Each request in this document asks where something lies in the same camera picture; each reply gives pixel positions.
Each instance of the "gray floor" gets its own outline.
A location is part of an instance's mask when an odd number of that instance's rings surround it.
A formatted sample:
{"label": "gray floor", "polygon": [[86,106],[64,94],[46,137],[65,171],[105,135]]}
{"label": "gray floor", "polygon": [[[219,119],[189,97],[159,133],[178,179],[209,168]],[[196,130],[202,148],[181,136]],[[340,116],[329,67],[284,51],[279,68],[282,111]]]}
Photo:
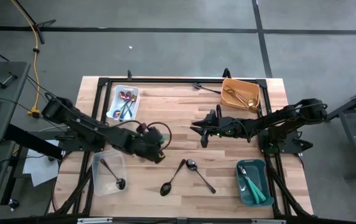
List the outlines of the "gray floor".
{"label": "gray floor", "polygon": [[[22,0],[40,21],[56,26],[255,28],[251,0]],[[259,0],[265,29],[356,29],[356,0]],[[25,26],[12,3],[0,0],[0,24]],[[219,77],[225,67],[235,77],[265,77],[256,34],[63,33],[46,32],[38,61],[40,82],[57,95],[75,101],[84,75]],[[356,36],[266,35],[274,78],[283,78],[290,103],[319,98],[328,111],[356,94]],[[32,63],[31,32],[0,32],[0,53]],[[25,86],[20,103],[31,107],[34,89]],[[13,123],[28,130],[49,124],[16,109]],[[356,221],[356,153],[338,120],[302,128],[314,143],[304,153],[305,173],[314,213],[323,218]],[[22,212],[43,214],[49,193],[21,184],[14,194],[38,195],[40,202]]]}

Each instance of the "orange bin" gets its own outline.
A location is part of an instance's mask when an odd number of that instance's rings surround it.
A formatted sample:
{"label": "orange bin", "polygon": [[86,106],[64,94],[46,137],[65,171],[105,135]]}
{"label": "orange bin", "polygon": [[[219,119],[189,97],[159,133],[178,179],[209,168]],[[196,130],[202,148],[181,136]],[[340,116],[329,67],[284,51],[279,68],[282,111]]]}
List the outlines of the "orange bin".
{"label": "orange bin", "polygon": [[237,91],[239,94],[245,98],[255,99],[256,106],[260,103],[260,87],[257,84],[235,80],[232,78],[227,78],[222,83],[221,89],[221,103],[223,105],[231,106],[234,108],[239,108],[243,110],[248,110],[238,99],[224,91],[225,87],[229,86],[231,89]]}

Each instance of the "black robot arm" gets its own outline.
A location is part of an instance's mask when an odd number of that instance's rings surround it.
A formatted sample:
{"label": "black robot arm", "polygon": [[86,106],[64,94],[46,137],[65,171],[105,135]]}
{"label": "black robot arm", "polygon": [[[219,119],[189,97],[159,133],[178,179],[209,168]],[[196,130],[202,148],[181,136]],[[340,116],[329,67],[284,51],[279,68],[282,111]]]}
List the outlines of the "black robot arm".
{"label": "black robot arm", "polygon": [[51,122],[66,124],[77,132],[83,141],[93,145],[107,141],[125,154],[135,154],[156,164],[164,159],[161,149],[164,138],[155,127],[146,127],[137,121],[129,121],[139,124],[136,132],[119,128],[123,123],[108,126],[82,113],[66,98],[50,94],[47,94],[47,98],[49,102],[42,111],[42,116]]}
{"label": "black robot arm", "polygon": [[326,106],[321,100],[305,99],[258,119],[240,119],[223,117],[218,105],[217,111],[211,110],[205,119],[192,123],[197,127],[190,128],[202,136],[202,147],[207,147],[209,136],[245,138],[250,142],[253,136],[264,129],[268,129],[269,142],[278,144],[284,141],[289,133],[305,124],[323,122],[327,116]]}

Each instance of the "teal bin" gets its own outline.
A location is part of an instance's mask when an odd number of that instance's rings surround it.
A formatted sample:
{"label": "teal bin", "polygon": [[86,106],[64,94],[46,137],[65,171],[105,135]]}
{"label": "teal bin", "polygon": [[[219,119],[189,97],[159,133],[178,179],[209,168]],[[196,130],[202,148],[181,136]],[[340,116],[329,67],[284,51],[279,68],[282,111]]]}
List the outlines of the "teal bin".
{"label": "teal bin", "polygon": [[[246,169],[248,177],[264,194],[264,196],[266,197],[266,200],[264,202],[260,202],[259,204],[255,203],[254,196],[251,194],[251,190],[247,184],[247,181],[245,180],[245,177],[239,174],[238,172],[238,165],[242,165]],[[239,189],[239,197],[243,204],[249,207],[264,207],[273,204],[274,199],[270,196],[268,184],[266,183],[264,161],[262,161],[261,159],[240,160],[235,168],[236,180],[238,182]]]}

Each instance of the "white container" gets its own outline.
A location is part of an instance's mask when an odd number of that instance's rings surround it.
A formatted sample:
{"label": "white container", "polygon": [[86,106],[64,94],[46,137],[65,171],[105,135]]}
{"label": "white container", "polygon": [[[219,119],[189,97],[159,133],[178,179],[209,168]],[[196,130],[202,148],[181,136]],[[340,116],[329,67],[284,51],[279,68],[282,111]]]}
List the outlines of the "white container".
{"label": "white container", "polygon": [[93,155],[92,160],[92,177],[94,193],[97,196],[109,195],[117,192],[122,192],[116,186],[116,179],[113,174],[100,162],[104,159],[108,167],[113,171],[117,178],[123,178],[126,181],[127,188],[127,173],[125,168],[124,157],[117,150],[106,152],[97,152]]}
{"label": "white container", "polygon": [[[131,92],[132,95],[137,96],[136,101],[131,105],[130,109],[131,112],[133,113],[133,116],[131,117],[129,113],[125,113],[124,118],[114,118],[113,113],[116,110],[121,110],[124,104],[126,103],[124,100],[120,98],[120,92],[127,93]],[[139,101],[141,100],[141,97],[139,95],[139,88],[133,87],[133,86],[124,86],[124,85],[116,85],[115,87],[115,96],[113,97],[113,102],[111,102],[110,110],[109,112],[106,113],[107,117],[113,118],[115,120],[122,120],[122,121],[127,121],[127,120],[132,120],[135,119],[136,113],[138,112],[139,108]]]}

